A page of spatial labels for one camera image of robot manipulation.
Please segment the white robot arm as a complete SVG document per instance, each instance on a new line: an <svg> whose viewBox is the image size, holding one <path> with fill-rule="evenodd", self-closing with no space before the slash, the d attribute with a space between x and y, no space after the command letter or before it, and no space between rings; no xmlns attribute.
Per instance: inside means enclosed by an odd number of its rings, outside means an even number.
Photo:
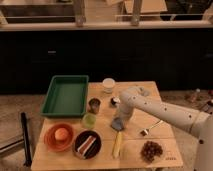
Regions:
<svg viewBox="0 0 213 171"><path fill-rule="evenodd" d="M213 171L213 114L150 98L140 86L121 91L119 100L116 114L123 121L128 121L138 109L196 137L194 171Z"/></svg>

